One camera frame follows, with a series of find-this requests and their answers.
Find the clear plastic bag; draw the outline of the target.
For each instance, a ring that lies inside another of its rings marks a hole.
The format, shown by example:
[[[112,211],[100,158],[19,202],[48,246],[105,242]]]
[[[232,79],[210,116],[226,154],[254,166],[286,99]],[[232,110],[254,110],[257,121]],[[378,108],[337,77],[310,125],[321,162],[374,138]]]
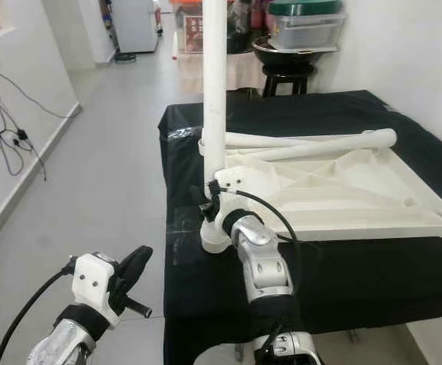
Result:
[[[175,141],[189,137],[199,137],[201,135],[201,126],[187,126],[186,128],[175,129],[175,131],[168,132],[166,141]]]

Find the white plastic table top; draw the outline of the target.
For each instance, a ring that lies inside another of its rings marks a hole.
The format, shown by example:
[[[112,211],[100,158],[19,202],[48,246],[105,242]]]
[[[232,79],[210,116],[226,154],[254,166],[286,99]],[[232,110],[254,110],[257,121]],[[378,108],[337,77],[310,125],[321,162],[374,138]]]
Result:
[[[256,213],[269,229],[303,241],[442,239],[442,198],[394,150],[361,148],[286,160],[231,148],[225,168],[256,168],[253,192],[221,194],[225,215]],[[223,222],[201,226],[201,246],[220,253],[232,243]]]

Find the black round stool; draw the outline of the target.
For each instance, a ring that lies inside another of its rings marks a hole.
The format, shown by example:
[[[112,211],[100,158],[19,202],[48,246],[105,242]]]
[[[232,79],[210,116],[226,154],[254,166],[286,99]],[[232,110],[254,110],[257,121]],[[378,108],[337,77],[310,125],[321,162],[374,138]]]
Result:
[[[262,97],[275,97],[280,84],[290,84],[291,95],[305,95],[309,78],[316,72],[316,67],[311,64],[265,65],[262,72],[266,76]]]

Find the black wok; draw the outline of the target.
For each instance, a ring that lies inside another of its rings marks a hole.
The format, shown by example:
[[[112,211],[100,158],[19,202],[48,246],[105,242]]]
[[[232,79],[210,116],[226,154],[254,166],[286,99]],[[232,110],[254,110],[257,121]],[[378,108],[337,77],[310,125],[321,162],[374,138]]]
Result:
[[[265,74],[301,74],[315,71],[314,62],[320,58],[320,52],[287,52],[279,51],[269,44],[269,36],[255,38],[252,49],[262,63]]]

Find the red printed storage box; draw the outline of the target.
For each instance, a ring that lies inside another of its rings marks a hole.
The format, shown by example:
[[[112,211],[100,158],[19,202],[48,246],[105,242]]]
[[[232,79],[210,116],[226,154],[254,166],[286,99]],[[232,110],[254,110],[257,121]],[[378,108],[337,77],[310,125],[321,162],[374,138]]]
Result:
[[[170,0],[170,3],[174,7],[180,52],[203,52],[203,0]]]

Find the glossy black bag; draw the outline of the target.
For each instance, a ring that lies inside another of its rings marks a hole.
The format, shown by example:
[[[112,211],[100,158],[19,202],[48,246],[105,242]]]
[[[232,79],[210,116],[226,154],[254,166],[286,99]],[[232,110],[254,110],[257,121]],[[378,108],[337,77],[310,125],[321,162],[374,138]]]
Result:
[[[227,0],[227,53],[245,53],[251,49],[251,14],[254,0]]]

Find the white appliance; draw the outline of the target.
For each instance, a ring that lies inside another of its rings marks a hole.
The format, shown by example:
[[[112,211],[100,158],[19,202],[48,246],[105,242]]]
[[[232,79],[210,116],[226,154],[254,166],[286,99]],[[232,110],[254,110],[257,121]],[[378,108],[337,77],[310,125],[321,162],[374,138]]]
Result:
[[[110,0],[110,18],[119,53],[153,53],[161,41],[158,0]]]

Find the black tablecloth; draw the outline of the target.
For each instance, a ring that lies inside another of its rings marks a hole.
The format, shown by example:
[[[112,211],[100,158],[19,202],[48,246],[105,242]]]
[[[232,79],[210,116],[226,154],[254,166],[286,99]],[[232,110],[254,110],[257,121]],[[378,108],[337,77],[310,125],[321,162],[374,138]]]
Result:
[[[442,198],[442,140],[367,90],[231,101],[227,127],[245,135],[349,135],[392,128],[395,153]],[[201,249],[199,206],[189,186],[202,183],[199,137],[168,132],[202,124],[199,102],[166,107],[159,150],[166,186],[165,365],[193,365],[218,344],[248,343],[252,310],[240,261]],[[399,325],[442,317],[442,240],[304,241],[304,329],[312,334]]]

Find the clear plastic storage box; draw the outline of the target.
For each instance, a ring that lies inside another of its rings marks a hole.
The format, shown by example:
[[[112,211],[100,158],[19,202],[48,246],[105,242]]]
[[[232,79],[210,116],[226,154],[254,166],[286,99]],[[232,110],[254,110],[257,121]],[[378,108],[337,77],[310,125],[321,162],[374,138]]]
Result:
[[[343,13],[318,15],[267,15],[269,44],[280,51],[314,51],[338,45],[345,22]]]

